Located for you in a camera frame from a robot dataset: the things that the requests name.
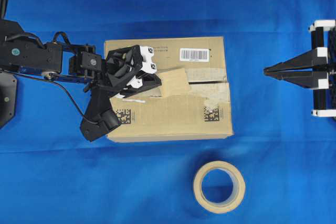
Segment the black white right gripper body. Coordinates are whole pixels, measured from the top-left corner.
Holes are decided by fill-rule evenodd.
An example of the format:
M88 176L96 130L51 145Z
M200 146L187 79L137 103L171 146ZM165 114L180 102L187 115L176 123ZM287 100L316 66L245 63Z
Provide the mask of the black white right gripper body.
M313 89L315 117L335 117L335 20L315 20L309 27L313 50L313 71L321 72Z

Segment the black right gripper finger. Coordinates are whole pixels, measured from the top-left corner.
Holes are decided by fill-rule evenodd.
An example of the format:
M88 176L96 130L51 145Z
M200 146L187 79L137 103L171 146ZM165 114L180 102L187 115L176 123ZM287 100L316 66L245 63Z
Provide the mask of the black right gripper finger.
M327 64L327 47L317 47L285 62L280 62L271 67L267 67L264 71L286 71L309 69Z
M324 71L264 72L264 75L298 85L306 89L328 89L329 76Z

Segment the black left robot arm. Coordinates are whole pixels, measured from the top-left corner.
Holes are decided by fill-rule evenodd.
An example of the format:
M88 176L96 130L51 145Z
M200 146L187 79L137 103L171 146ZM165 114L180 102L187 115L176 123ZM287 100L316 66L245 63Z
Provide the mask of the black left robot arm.
M108 130L120 125L111 97L128 98L161 86L153 56L151 47L134 45L110 50L103 58L95 46L71 44L63 31L42 43L18 22L1 20L1 70L57 86L61 82L85 84L84 92L91 92L91 100L80 113L82 121Z

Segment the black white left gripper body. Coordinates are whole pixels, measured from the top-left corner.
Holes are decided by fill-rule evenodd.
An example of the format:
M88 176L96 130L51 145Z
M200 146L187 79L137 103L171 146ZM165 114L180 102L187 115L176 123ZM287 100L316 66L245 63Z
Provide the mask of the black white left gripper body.
M131 46L110 50L106 57L106 75L110 82L109 93L118 94L126 87L139 88L138 74L157 72L153 62L154 49L148 46Z

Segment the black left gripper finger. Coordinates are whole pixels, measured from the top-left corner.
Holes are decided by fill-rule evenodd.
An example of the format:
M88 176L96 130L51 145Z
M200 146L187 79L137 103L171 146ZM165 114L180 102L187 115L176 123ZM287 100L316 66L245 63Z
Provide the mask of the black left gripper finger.
M156 88L162 85L161 79L156 74L143 73L136 77L142 81L142 88Z
M121 90L118 94L115 95L116 98L128 98L131 97L133 95L151 90L156 88L158 85L155 83L145 83L143 84L141 87L139 88L133 88L131 86L126 87L125 89Z

